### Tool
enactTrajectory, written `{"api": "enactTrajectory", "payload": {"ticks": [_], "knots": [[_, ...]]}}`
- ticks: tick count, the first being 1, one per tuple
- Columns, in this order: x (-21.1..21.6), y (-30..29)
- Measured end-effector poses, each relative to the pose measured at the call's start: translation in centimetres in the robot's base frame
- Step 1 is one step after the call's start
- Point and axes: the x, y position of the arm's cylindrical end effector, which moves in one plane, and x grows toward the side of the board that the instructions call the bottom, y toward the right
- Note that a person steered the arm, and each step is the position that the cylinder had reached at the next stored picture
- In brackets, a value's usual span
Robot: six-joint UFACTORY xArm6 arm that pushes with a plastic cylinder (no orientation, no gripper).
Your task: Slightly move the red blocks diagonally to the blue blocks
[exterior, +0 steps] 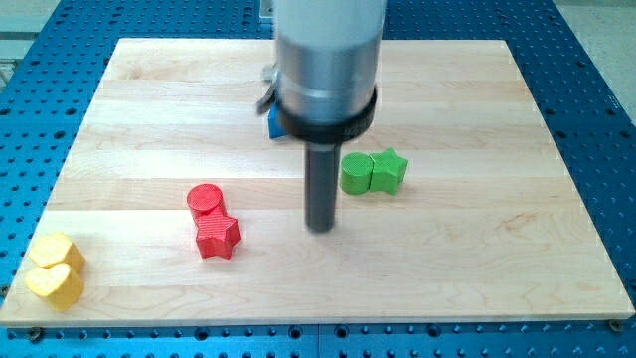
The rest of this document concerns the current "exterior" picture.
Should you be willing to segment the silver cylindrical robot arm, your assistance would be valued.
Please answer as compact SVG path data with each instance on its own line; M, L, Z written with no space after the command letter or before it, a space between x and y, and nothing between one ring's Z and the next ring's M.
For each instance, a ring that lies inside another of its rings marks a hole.
M371 125L385 0L277 0L280 125L305 144L305 224L334 226L340 150Z

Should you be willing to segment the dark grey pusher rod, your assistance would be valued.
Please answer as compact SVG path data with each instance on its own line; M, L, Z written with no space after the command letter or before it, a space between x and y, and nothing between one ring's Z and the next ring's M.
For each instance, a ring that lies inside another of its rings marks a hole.
M305 224L314 233L334 227L340 148L338 144L305 145Z

